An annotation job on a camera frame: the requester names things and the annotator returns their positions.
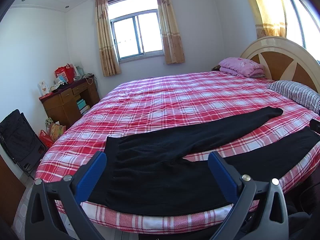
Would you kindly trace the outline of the cream wooden headboard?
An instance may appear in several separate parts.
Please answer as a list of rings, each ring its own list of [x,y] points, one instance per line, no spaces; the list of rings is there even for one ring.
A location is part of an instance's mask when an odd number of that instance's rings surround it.
[[[251,43],[241,57],[262,64],[267,79],[295,81],[319,92],[319,62],[295,42],[263,37]]]

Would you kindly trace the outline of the black pants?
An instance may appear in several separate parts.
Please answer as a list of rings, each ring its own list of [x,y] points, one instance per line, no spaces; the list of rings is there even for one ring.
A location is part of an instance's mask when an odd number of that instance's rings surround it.
[[[121,213],[182,216],[226,206],[206,161],[186,156],[240,139],[282,109],[265,107],[220,120],[106,140],[107,164],[89,201]]]

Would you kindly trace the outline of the right beige curtain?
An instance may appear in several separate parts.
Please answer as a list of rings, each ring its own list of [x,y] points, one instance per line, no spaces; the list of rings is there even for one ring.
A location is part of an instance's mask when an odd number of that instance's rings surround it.
[[[185,63],[182,40],[171,0],[157,0],[166,64]]]

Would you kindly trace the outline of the red bag on floor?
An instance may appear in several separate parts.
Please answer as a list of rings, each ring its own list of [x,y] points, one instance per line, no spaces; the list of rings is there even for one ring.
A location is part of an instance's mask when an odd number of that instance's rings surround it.
[[[51,137],[44,131],[41,130],[39,133],[39,139],[44,143],[47,148],[51,148],[54,144]]]

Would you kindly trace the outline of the white box on desk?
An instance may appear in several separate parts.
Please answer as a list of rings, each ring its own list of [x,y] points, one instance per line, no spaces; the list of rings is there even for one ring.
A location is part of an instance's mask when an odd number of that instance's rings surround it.
[[[42,96],[45,96],[50,93],[50,88],[44,80],[38,83],[38,87]]]

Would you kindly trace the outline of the window with metal frame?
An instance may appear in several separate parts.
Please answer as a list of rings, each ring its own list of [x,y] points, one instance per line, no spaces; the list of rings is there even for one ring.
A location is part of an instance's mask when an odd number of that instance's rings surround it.
[[[108,16],[120,61],[164,55],[157,0],[115,0]]]

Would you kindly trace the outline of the left beige curtain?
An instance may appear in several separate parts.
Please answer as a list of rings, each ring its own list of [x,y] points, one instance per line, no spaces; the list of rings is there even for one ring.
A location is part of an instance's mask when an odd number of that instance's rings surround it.
[[[103,76],[121,73],[108,17],[108,0],[95,0],[95,21]]]

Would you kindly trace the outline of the striped pillow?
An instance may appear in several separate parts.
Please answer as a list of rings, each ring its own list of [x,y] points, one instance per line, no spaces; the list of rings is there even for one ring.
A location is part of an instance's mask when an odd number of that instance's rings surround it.
[[[319,115],[320,95],[310,87],[295,81],[279,80],[267,88]]]

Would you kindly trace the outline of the red plaid bed sheet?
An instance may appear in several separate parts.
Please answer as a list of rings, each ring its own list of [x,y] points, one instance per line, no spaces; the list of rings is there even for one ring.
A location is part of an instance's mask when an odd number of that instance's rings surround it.
[[[108,136],[122,137],[176,126],[199,124],[263,107],[284,113],[217,151],[228,157],[271,144],[309,125],[319,116],[268,89],[268,79],[203,72],[135,80],[119,85],[69,128],[44,155],[36,179],[60,181],[73,175],[93,154],[103,151]],[[283,178],[284,193],[304,181],[319,166],[319,143]],[[171,234],[200,230],[222,222],[231,205],[178,217],[129,215],[84,202],[95,224],[131,233]]]

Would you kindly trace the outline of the yellow side curtain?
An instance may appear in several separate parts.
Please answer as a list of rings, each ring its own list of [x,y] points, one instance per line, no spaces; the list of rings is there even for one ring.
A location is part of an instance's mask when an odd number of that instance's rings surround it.
[[[284,0],[248,0],[252,8],[257,38],[286,37],[287,18]]]

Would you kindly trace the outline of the red gift bag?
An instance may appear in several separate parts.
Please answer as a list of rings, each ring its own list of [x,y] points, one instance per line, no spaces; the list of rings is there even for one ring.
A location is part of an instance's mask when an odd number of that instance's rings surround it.
[[[56,77],[62,77],[64,81],[68,84],[74,81],[74,68],[71,64],[66,64],[65,66],[58,67],[55,71]]]

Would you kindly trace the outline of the beige curtain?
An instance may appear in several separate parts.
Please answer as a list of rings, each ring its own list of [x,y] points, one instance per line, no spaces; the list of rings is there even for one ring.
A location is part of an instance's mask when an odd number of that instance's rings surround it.
[[[95,21],[103,76],[121,73],[108,17],[108,0],[95,0]]]
[[[166,64],[185,63],[182,40],[171,0],[157,0]]]

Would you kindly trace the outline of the folded pink blanket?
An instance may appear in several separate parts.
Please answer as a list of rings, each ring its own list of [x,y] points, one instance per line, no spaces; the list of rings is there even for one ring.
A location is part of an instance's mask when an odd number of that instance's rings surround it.
[[[240,57],[228,57],[219,63],[220,71],[237,77],[265,77],[264,67],[255,61]]]

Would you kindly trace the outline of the patterned gift bag on floor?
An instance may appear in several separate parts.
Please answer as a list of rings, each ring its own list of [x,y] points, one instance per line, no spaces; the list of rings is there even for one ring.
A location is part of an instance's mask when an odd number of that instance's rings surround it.
[[[49,136],[53,142],[56,142],[66,131],[66,126],[52,123],[49,128]]]

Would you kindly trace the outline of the black folding chair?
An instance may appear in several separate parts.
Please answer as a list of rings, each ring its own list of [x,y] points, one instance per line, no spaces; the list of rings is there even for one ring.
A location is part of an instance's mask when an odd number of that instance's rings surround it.
[[[27,176],[32,177],[48,147],[34,132],[24,114],[14,110],[1,122],[1,146]]]

